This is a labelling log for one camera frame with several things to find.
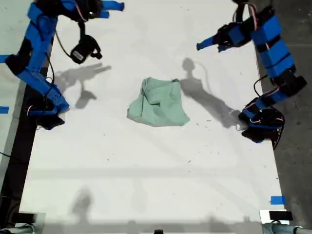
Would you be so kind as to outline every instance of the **white surface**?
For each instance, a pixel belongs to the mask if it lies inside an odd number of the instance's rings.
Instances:
[[[124,12],[87,23],[102,66],[111,66],[100,73],[90,67],[99,61],[78,66],[54,43],[56,83],[72,109],[65,125],[36,133],[20,207],[46,213],[43,233],[262,233],[259,210],[281,195],[271,143],[223,126],[231,109],[255,97],[253,45],[195,50],[234,10],[229,0],[127,1]],[[60,17],[58,33],[70,51],[78,26]],[[128,120],[142,80],[185,79],[185,58],[196,63],[193,75],[213,94],[211,104],[183,96],[191,119],[184,127]],[[97,99],[76,108],[82,81]]]

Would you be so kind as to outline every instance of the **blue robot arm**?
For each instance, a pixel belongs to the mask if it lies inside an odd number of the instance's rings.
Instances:
[[[81,64],[88,56],[97,59],[102,57],[96,40],[85,34],[84,23],[88,19],[108,18],[107,10],[123,9],[124,3],[101,0],[37,0],[31,3],[28,11],[30,23],[19,52],[16,55],[0,55],[0,63],[6,63],[15,76],[44,96],[43,99],[30,103],[32,107],[28,109],[30,115],[39,116],[38,123],[44,123],[44,128],[52,129],[63,124],[57,116],[69,109],[69,104],[54,84],[54,79],[49,83],[40,73],[45,59],[50,61],[48,52],[58,16],[65,15],[80,26],[80,41],[70,57]]]
[[[272,6],[255,14],[256,19],[251,16],[242,21],[244,4],[239,4],[236,11],[236,19],[241,20],[224,25],[216,35],[198,43],[196,48],[201,50],[217,44],[221,52],[243,46],[251,40],[254,42],[275,88],[256,97],[242,110],[239,118],[249,126],[242,134],[257,143],[270,139],[276,146],[283,130],[284,117],[272,106],[296,95],[307,82],[302,76],[295,76],[296,67],[287,46],[281,39],[281,27]]]

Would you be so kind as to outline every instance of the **fabric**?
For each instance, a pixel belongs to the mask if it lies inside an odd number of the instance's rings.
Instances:
[[[190,119],[182,108],[180,82],[177,79],[145,79],[138,99],[128,109],[127,117],[157,127],[186,124]]]

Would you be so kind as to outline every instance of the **blue tape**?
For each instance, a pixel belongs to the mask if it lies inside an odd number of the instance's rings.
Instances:
[[[285,205],[285,197],[271,196],[271,205]]]
[[[9,108],[8,106],[0,106],[0,114],[7,114],[9,113]]]

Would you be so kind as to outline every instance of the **green cloth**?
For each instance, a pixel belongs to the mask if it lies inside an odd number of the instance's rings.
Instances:
[[[157,127],[183,126],[190,119],[182,108],[180,82],[177,79],[145,79],[138,99],[128,109],[127,117]]]

